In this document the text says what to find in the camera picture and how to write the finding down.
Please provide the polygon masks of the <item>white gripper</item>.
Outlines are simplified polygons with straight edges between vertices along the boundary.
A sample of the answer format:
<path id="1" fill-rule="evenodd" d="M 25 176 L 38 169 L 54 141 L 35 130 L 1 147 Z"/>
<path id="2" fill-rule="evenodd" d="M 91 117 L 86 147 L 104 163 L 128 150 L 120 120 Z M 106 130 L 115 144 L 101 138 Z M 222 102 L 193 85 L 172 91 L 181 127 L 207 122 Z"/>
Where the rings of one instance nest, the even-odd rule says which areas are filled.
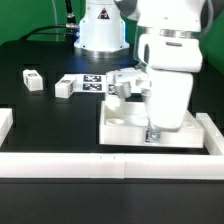
<path id="1" fill-rule="evenodd" d="M 191 73 L 149 69 L 148 93 L 145 93 L 146 113 L 151 129 L 146 141 L 158 143 L 159 131 L 181 128 L 193 87 Z"/>

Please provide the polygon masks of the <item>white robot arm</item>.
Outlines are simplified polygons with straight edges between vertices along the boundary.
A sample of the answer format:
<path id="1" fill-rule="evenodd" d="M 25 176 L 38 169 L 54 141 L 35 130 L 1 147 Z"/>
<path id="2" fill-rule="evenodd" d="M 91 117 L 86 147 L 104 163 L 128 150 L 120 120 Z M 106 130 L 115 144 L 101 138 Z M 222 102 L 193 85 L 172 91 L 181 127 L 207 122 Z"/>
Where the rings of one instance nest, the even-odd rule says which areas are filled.
<path id="1" fill-rule="evenodd" d="M 106 74 L 100 116 L 103 144 L 201 143 L 188 112 L 201 70 L 201 13 L 210 0 L 86 0 L 74 46 L 92 55 L 126 49 L 125 20 L 136 23 L 135 68 Z"/>

